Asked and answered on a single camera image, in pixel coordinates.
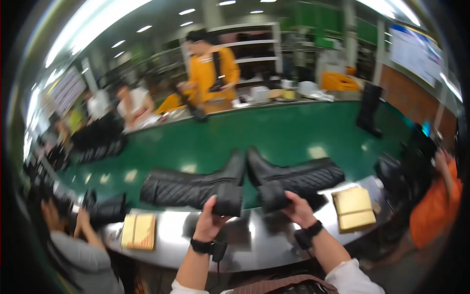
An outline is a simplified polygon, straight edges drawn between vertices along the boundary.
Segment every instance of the dark hair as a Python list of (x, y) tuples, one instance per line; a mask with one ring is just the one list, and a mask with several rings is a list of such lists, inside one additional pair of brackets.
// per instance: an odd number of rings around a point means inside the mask
[(27, 200), (27, 207), (29, 215), (31, 216), (31, 222), (35, 225), (39, 241), (41, 243), (41, 246), (43, 247), (43, 250), (46, 252), (47, 259), (49, 260), (50, 264), (61, 275), (62, 278), (67, 280), (79, 291), (82, 291), (83, 289), (71, 278), (70, 272), (66, 268), (64, 268), (62, 264), (66, 264), (67, 266), (85, 274), (105, 272), (109, 269), (97, 271), (86, 270), (82, 267), (73, 264), (67, 259), (67, 257), (63, 255), (63, 253), (60, 251), (59, 248), (57, 248), (57, 246), (51, 239), (49, 228), (47, 227), (46, 221), (44, 220), (44, 216), (42, 214), (42, 200), (47, 203), (52, 201), (56, 206), (59, 217), (61, 219), (69, 217), (73, 203), (69, 198), (60, 199), (56, 197), (54, 195), (52, 187), (49, 184), (44, 183), (44, 181), (40, 181), (39, 183), (36, 182), (36, 184), (31, 184), (31, 189)]
[(210, 35), (206, 29), (190, 31), (186, 37), (186, 41), (197, 42), (201, 40), (210, 43)]

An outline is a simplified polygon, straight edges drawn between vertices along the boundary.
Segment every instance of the white sleeve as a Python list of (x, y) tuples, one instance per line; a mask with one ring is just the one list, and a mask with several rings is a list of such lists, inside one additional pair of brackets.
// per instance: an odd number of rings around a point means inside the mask
[(385, 294), (382, 287), (360, 270), (355, 258), (340, 263), (326, 276), (325, 282), (335, 286), (339, 294)]
[(195, 290), (191, 288), (186, 288), (181, 286), (176, 280), (172, 283), (172, 291), (170, 294), (209, 294), (209, 292), (204, 290)]

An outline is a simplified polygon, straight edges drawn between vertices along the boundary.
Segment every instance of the quilted leather boot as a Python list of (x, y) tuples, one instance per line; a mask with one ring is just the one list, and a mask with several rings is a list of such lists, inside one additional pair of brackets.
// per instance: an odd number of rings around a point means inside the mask
[(290, 204), (284, 191), (292, 191), (308, 201), (317, 196), (317, 191), (333, 188), (345, 180), (343, 171), (330, 158), (282, 167), (267, 162), (256, 147), (250, 146), (247, 161), (248, 177), (258, 189), (267, 213)]

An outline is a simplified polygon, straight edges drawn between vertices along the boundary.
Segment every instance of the orange sleeve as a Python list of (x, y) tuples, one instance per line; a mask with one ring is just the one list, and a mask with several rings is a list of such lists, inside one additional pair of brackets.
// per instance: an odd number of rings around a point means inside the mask
[(225, 73), (226, 80), (228, 82), (235, 82), (238, 84), (240, 81), (240, 67), (235, 62), (235, 55), (230, 48), (222, 48), (224, 57), (222, 58), (223, 62), (223, 72)]

